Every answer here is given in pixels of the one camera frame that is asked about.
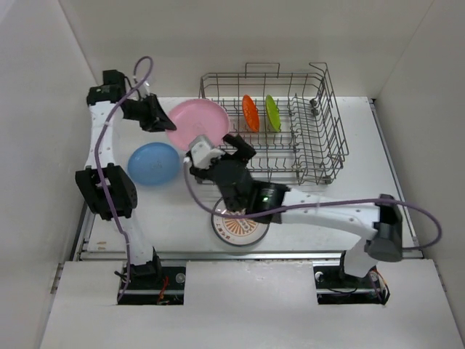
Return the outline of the orange patterned plate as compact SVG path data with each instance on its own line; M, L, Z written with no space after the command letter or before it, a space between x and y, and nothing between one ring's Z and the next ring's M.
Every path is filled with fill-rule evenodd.
M242 99L243 115L249 129L252 132L259 131L259 114L254 101L249 95L244 95Z

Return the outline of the pink plastic plate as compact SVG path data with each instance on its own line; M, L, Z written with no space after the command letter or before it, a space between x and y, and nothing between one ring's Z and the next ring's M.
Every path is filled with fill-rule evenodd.
M190 143L202 135L218 146L230 128L226 110L207 99L186 100L171 109L168 117L177 129L166 131L166 135L173 146L183 151L188 151Z

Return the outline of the green plastic plate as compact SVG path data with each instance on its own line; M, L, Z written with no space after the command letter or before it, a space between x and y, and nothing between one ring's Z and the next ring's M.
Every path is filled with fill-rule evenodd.
M279 109L271 95L265 98L265 108L271 127L275 132L279 132L281 127Z

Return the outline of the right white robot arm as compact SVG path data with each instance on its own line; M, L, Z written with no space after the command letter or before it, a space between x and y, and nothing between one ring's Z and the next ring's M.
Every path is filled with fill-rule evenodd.
M239 135L225 135L223 140L235 148L234 153L218 148L205 135L188 145L185 175L215 184L226 212L207 206L203 210L221 218L315 225L358 236L336 269L338 281L345 286L354 286L378 262L402 260L403 216L391 196L329 201L284 184L256 180L247 168L256 151Z

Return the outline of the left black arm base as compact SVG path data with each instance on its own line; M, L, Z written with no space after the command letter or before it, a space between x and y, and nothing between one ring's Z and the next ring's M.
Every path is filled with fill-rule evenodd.
M186 267L162 267L161 276L132 276L126 285L126 274L120 278L117 295L118 305L183 305L185 300Z

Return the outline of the grey wire dish rack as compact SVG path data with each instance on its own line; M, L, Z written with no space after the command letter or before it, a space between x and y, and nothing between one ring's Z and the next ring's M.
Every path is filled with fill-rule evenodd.
M258 110L258 132L244 118L244 95ZM267 117L267 95L279 109L279 132ZM310 63L297 72L285 72L279 63L246 63L241 72L206 73L199 96L221 105L230 118L230 133L256 150L248 168L260 180L330 185L344 167L349 148L326 63Z

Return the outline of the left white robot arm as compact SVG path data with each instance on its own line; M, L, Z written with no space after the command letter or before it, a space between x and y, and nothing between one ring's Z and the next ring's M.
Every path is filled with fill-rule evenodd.
M116 127L124 119L138 122L146 132L174 131L176 126L156 95L129 98L128 82L124 73L106 70L102 85L90 88L86 97L92 121L89 155L84 169L75 173L75 181L91 212L113 222L124 238L127 262L120 277L125 282L138 279L152 289L162 282L163 271L135 217L137 189L119 164Z

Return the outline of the blue plastic plate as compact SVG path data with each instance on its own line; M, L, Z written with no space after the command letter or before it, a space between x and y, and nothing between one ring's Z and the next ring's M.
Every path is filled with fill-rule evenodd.
M171 182L179 173L181 159L178 152L166 143L148 143L129 157L127 170L139 185L159 186Z

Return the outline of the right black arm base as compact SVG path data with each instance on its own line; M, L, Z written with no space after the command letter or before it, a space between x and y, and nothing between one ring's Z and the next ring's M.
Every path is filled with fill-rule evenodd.
M389 287L376 267L359 278L343 274L335 265L313 267L319 305L386 305Z

